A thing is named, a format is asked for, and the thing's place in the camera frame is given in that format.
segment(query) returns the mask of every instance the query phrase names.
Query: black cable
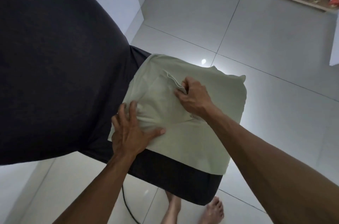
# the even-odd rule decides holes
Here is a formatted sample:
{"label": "black cable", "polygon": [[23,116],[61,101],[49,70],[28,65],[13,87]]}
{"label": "black cable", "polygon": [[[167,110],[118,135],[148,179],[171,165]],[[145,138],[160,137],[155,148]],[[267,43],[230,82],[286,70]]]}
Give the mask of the black cable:
{"label": "black cable", "polygon": [[125,206],[126,206],[128,212],[129,212],[129,214],[131,215],[132,219],[133,219],[137,224],[141,224],[140,222],[137,221],[136,218],[134,218],[133,214],[130,212],[130,209],[129,209],[128,206],[127,206],[126,199],[125,199],[124,185],[122,185],[122,197],[124,198]]}

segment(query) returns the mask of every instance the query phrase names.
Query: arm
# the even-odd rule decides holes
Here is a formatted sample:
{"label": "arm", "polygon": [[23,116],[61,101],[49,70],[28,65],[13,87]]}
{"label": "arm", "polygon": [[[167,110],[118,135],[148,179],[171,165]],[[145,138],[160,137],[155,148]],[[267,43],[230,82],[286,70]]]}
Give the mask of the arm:
{"label": "arm", "polygon": [[339,187],[223,114],[205,86],[187,77],[175,95],[214,130],[274,223],[339,223]]}
{"label": "arm", "polygon": [[112,136],[112,159],[54,224],[106,224],[135,157],[152,139],[165,133],[161,128],[151,132],[141,131],[136,117],[135,101],[129,107],[129,120],[124,109],[125,104],[122,104],[118,114],[112,117],[115,128]]}

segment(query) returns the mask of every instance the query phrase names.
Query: light green t-shirt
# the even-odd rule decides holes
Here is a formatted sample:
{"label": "light green t-shirt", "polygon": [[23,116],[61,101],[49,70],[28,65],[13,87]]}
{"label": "light green t-shirt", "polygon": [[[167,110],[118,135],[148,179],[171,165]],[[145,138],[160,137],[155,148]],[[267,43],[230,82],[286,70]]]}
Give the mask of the light green t-shirt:
{"label": "light green t-shirt", "polygon": [[[181,81],[186,76],[199,80],[223,113],[240,123],[246,101],[245,76],[226,75],[217,68],[204,68],[180,59],[153,54],[129,84],[125,103],[138,102],[137,118],[145,129],[166,128],[147,149],[210,174],[226,173],[230,156],[210,126],[188,113],[174,95],[176,88],[186,93]],[[114,132],[112,126],[108,140]]]}

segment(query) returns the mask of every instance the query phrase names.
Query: hand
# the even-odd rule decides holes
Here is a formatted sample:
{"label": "hand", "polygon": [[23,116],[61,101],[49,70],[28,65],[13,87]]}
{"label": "hand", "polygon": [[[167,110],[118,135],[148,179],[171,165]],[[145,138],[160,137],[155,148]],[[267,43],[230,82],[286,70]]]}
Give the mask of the hand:
{"label": "hand", "polygon": [[187,76],[181,85],[185,88],[187,95],[178,89],[174,91],[174,94],[189,113],[204,118],[207,111],[215,107],[207,93],[206,87],[201,85],[199,81]]}
{"label": "hand", "polygon": [[113,152],[135,157],[145,150],[152,139],[163,135],[165,129],[156,128],[150,132],[143,132],[137,120],[137,102],[132,101],[129,105],[129,120],[125,115],[125,107],[126,104],[123,103],[119,107],[118,113],[112,117],[115,129],[112,136]]}

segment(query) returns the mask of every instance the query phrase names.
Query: forearm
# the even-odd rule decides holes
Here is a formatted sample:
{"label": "forearm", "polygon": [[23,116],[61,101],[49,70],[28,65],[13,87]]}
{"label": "forearm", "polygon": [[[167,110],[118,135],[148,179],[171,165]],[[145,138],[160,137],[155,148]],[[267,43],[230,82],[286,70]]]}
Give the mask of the forearm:
{"label": "forearm", "polygon": [[54,224],[106,224],[133,160],[134,157],[129,154],[114,155]]}
{"label": "forearm", "polygon": [[204,119],[275,223],[339,222],[338,186],[219,109],[207,110]]}

